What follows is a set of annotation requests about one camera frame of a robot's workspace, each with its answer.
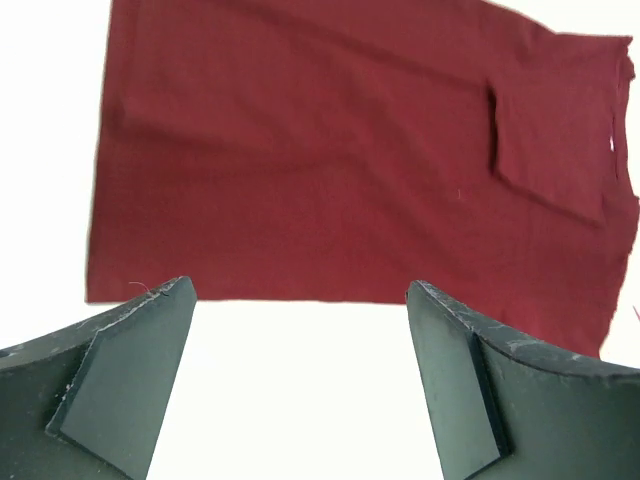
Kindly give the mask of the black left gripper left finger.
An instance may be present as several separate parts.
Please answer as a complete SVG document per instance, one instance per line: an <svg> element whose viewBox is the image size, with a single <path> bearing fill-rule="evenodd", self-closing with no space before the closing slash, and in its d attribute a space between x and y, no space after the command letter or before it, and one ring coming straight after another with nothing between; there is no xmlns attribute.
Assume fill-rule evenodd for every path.
<svg viewBox="0 0 640 480"><path fill-rule="evenodd" d="M146 478L195 304L178 277L2 349L2 478Z"/></svg>

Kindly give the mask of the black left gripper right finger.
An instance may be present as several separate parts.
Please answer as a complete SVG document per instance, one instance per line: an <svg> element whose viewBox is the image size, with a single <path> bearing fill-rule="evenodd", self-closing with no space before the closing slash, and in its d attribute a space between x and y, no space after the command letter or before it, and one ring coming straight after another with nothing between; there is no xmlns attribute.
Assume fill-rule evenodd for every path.
<svg viewBox="0 0 640 480"><path fill-rule="evenodd" d="M639 372L574 353L416 281L406 304L447 479L635 479Z"/></svg>

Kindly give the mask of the dark red t shirt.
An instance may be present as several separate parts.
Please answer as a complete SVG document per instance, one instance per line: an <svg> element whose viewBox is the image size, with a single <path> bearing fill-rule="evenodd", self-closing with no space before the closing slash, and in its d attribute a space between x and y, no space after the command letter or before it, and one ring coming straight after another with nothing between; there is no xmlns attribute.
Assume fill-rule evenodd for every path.
<svg viewBox="0 0 640 480"><path fill-rule="evenodd" d="M595 356L639 218L630 42L485 1L116 1L86 298L424 280Z"/></svg>

